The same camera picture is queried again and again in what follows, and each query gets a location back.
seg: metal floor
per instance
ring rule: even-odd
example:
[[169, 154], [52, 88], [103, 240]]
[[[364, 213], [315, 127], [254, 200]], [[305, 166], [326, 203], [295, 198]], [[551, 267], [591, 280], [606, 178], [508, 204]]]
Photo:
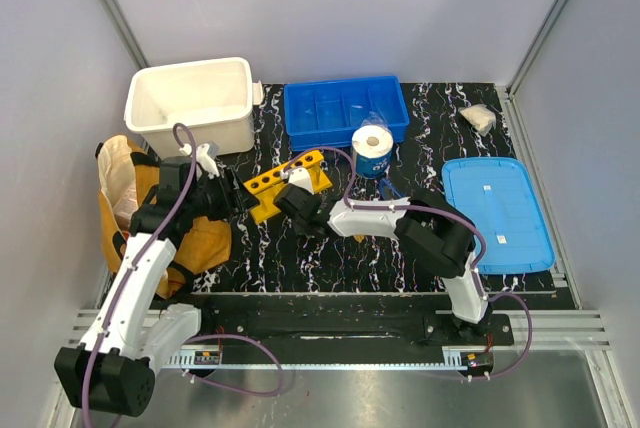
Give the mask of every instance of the metal floor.
[[[515, 354], [498, 353], [509, 363]], [[220, 370], [218, 381], [271, 389], [272, 371]], [[579, 352], [534, 352], [512, 375], [463, 384], [411, 371], [287, 372], [287, 391], [276, 399], [246, 397], [162, 372], [147, 411], [123, 419], [127, 427], [320, 428], [605, 427], [587, 362]], [[93, 415], [96, 428], [113, 417]], [[81, 428], [76, 414], [73, 427]]]

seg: blue plastic lid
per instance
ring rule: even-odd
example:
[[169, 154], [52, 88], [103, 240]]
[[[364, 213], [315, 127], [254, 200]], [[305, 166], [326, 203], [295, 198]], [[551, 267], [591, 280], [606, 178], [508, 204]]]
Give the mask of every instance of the blue plastic lid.
[[480, 273], [535, 273], [553, 266], [549, 231], [522, 163], [513, 158], [451, 160], [442, 178], [447, 201], [487, 240]]

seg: white container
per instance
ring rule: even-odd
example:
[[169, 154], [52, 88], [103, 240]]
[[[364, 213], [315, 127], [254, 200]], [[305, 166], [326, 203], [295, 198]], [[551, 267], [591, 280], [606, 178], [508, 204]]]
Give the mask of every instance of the white container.
[[162, 159], [180, 154], [172, 133], [176, 122], [191, 129], [197, 144], [213, 141], [224, 155], [253, 148], [253, 103], [246, 60], [196, 61], [137, 72], [124, 119]]

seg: gray wall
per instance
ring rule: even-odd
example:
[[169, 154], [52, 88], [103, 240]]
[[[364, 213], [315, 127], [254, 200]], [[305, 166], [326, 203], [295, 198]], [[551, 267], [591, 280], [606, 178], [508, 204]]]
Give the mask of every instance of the gray wall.
[[0, 13], [0, 424], [35, 427], [105, 272], [93, 154], [123, 129], [134, 66], [98, 0], [0, 0]]
[[243, 56], [254, 78], [513, 76], [553, 0], [118, 0], [152, 64]]
[[570, 0], [516, 94], [582, 299], [640, 406], [640, 0]]

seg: black marble table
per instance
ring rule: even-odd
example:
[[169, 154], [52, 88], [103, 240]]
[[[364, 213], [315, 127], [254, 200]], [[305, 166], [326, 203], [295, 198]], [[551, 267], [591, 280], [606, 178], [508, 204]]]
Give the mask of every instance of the black marble table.
[[[498, 94], [484, 83], [407, 83], [402, 85], [410, 124], [405, 141], [396, 145], [389, 179], [406, 195], [420, 188], [443, 192], [440, 172], [445, 161], [474, 156], [515, 157]], [[265, 85], [266, 97], [254, 110], [255, 148], [220, 158], [244, 180], [293, 157], [284, 126], [283, 85]], [[498, 126], [480, 137], [457, 109], [482, 103], [496, 113]], [[348, 163], [325, 154], [325, 167], [342, 193]], [[376, 183], [358, 178], [352, 197], [377, 197]], [[284, 215], [256, 225], [249, 214], [232, 221], [233, 246], [227, 263], [196, 279], [195, 291], [210, 292], [441, 292], [442, 282], [397, 242], [367, 237], [308, 239], [295, 235]], [[489, 291], [512, 289], [552, 292], [550, 273], [484, 276]]]

